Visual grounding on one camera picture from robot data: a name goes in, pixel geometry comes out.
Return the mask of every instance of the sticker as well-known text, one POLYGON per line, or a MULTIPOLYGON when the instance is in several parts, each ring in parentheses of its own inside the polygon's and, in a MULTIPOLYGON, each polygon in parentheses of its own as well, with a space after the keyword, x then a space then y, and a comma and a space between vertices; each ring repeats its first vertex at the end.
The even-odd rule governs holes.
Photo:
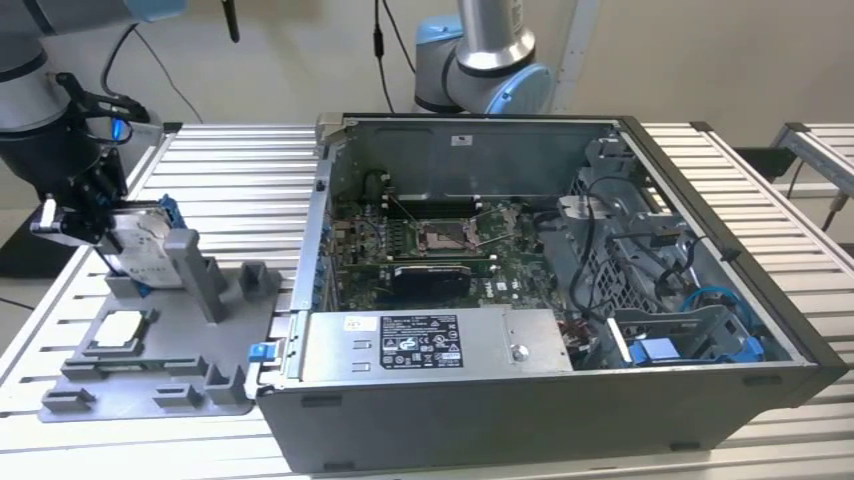
POLYGON ((471 147, 474 143, 472 135, 454 135, 451 137, 451 146, 452 147, 471 147))
POLYGON ((344 331, 347 332, 375 332, 376 317, 360 317, 348 315, 344 317, 344 331))
POLYGON ((383 368, 460 368, 463 344, 456 315, 380 317, 383 368))

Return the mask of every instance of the motherboard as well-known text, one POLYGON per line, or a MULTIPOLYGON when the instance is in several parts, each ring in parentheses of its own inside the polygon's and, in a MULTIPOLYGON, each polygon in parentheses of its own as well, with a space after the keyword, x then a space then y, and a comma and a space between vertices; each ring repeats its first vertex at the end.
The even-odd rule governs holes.
POLYGON ((337 205, 339 308, 347 311, 551 308, 566 299, 522 201, 400 201, 337 205))

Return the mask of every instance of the gray plastic holder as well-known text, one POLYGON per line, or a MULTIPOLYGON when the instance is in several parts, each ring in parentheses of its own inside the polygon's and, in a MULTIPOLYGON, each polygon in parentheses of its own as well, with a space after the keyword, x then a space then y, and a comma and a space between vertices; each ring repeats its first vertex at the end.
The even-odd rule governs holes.
POLYGON ((179 271, 196 287, 107 298, 43 397, 41 421, 241 415, 252 409, 243 388, 247 352, 267 340, 281 278, 259 262, 220 271, 192 251, 197 235, 169 240, 172 247, 187 247, 176 254, 179 271), (191 295, 193 289, 205 301, 191 295), (220 305, 219 313, 212 305, 220 305), (119 311, 141 313, 136 337, 123 346, 99 347, 93 338, 104 318, 119 311), (215 323, 211 314, 221 315, 215 323))

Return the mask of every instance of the blue latch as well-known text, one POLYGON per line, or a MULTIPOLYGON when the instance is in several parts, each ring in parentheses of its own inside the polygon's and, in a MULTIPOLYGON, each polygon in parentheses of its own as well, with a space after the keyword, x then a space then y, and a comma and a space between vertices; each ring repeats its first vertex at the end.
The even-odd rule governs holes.
POLYGON ((276 359, 276 346, 268 343, 256 343, 249 347, 249 363, 272 362, 276 359))

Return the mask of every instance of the power supply label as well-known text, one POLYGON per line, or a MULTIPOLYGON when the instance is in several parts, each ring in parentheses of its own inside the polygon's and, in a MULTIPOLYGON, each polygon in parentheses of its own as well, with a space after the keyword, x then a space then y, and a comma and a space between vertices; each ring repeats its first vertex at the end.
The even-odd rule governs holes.
POLYGON ((384 369, 463 366, 456 315, 380 317, 379 325, 379 363, 384 369))

